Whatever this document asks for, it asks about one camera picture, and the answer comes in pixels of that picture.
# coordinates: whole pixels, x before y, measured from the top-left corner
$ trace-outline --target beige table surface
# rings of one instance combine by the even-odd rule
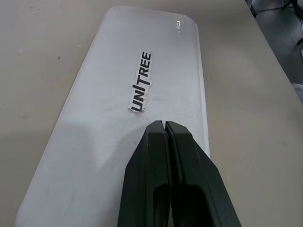
[[[102,17],[116,5],[196,21],[211,156],[240,222],[303,226],[303,107],[244,0],[0,1],[0,226],[14,226]]]

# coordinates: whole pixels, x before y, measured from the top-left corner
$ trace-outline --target table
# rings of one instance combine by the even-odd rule
[[[15,215],[105,12],[129,5],[199,27],[212,160],[243,226],[301,226],[303,108],[245,1],[0,3],[0,223]]]

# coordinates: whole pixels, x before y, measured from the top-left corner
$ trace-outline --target unitree sticker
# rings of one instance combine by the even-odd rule
[[[151,82],[152,52],[142,52],[136,75],[131,83],[132,95],[128,108],[140,113],[145,110],[146,96]]]

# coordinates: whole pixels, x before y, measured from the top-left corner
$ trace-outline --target gray floor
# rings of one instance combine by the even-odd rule
[[[253,0],[252,5],[258,13],[281,7],[283,3],[281,0]],[[259,12],[256,21],[290,82],[303,84],[303,44],[296,45],[303,38],[303,24],[293,8]]]

